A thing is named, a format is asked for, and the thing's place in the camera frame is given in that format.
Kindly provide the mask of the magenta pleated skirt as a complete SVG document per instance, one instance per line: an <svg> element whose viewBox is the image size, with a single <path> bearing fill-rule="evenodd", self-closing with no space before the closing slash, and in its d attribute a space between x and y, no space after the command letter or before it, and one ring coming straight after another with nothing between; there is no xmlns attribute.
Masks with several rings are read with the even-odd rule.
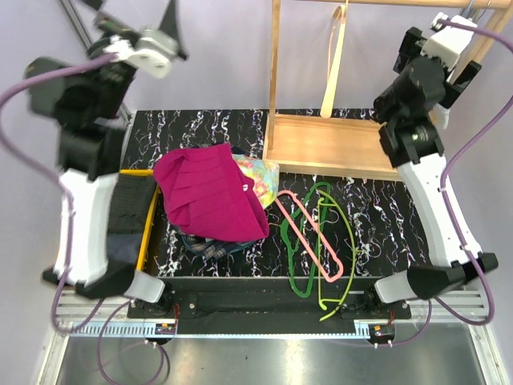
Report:
<svg viewBox="0 0 513 385"><path fill-rule="evenodd" d="M245 243L269 235L264 209L229 144L182 148L162 156L153 176L169 222L187 235Z"/></svg>

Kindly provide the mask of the floral pastel skirt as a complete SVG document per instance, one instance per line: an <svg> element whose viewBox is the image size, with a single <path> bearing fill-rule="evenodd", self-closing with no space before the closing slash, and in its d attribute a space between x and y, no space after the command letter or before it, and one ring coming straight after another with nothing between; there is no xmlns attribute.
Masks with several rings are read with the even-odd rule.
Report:
<svg viewBox="0 0 513 385"><path fill-rule="evenodd" d="M232 158L243 174L253 180L252 190L262 208L268 208L277 198L280 176L279 164L242 154L233 154Z"/></svg>

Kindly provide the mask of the green plastic hanger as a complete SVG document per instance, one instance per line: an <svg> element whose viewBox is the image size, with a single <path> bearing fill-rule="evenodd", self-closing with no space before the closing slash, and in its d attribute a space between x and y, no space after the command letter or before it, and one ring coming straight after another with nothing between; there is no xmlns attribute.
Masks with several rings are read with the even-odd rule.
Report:
<svg viewBox="0 0 513 385"><path fill-rule="evenodd" d="M296 283L294 255L300 249L300 246L304 246L304 244L309 245L307 238L304 235L305 224L308 222L305 210L306 205L318 189L324 189L325 193L328 194L330 194L332 190L331 185L327 182L318 182L314 184L306 194L305 198L297 203L297 209L292 213L288 212L280 199L282 197L290 197L292 201L295 201L297 197L293 192L289 190L280 191L277 195L276 201L279 210L285 217L279 225L279 229L281 240L284 242L287 251L289 285L295 295L302 299L308 298L312 293L314 274L316 273L317 265L313 263L310 267L306 287L301 290Z"/></svg>

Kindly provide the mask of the plaid navy skirt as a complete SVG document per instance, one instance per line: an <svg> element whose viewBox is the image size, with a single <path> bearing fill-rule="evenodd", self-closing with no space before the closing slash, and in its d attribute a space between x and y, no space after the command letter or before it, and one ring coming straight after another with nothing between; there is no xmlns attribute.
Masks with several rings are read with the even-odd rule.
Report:
<svg viewBox="0 0 513 385"><path fill-rule="evenodd" d="M180 236L186 249L194 253L196 256L202 257L204 260L219 260L233 254L233 244L236 243L195 237L186 234L181 234Z"/></svg>

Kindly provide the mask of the white garment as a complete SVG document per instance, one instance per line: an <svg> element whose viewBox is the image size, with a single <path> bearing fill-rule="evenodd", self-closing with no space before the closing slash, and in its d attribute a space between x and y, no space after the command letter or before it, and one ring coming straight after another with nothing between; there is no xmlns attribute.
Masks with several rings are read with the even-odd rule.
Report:
<svg viewBox="0 0 513 385"><path fill-rule="evenodd" d="M449 123L450 118L450 109L444 108L443 106L437 104L434 107L434 115L435 115L435 126L440 130L446 130Z"/></svg>

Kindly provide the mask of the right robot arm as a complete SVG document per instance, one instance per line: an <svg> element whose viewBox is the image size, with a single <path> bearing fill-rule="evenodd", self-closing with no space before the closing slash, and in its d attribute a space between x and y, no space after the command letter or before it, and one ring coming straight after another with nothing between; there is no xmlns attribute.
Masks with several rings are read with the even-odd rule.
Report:
<svg viewBox="0 0 513 385"><path fill-rule="evenodd" d="M435 106L450 107L480 71L480 65L470 63L465 75L450 83L472 35L445 26L424 38L418 28L410 28L394 64L398 76L374 101L382 149L414 201L430 264L376 281L363 300L371 317L385 316L394 302L435 298L499 266L494 253L482 251L459 206L454 205L453 213L446 209L444 200L455 195L450 182L442 178L444 147L429 115Z"/></svg>

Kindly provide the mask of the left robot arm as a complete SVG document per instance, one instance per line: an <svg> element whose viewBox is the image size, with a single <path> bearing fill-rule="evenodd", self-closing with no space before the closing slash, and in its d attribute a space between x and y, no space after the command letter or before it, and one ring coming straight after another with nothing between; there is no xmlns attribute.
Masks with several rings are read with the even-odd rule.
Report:
<svg viewBox="0 0 513 385"><path fill-rule="evenodd" d="M161 79L174 60L186 59L176 3L168 3L158 27L134 30L103 11L95 26L102 35L88 48L86 64L40 57L26 69L31 111L55 120L60 129L55 178L64 190L63 219L57 259L42 278L73 286L89 299L137 298L162 318L173 307L164 284L107 256L108 217L124 140L123 130L111 121L137 71Z"/></svg>

